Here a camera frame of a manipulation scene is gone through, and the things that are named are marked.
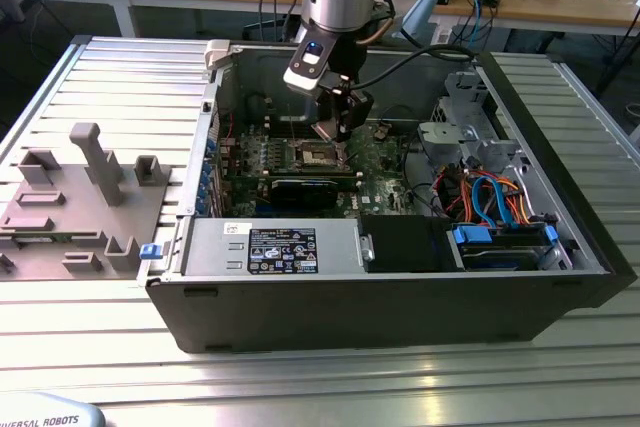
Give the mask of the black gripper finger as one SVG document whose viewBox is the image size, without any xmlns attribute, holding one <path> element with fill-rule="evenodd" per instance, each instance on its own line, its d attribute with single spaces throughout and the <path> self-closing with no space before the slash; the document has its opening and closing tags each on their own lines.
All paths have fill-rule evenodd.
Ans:
<svg viewBox="0 0 640 427">
<path fill-rule="evenodd" d="M 316 95 L 317 124 L 342 121 L 346 88 L 342 85 L 328 87 L 321 85 Z"/>
<path fill-rule="evenodd" d="M 337 97 L 335 107 L 337 142 L 351 138 L 352 132 L 361 127 L 374 104 L 374 98 L 366 91 L 350 91 Z"/>
</svg>

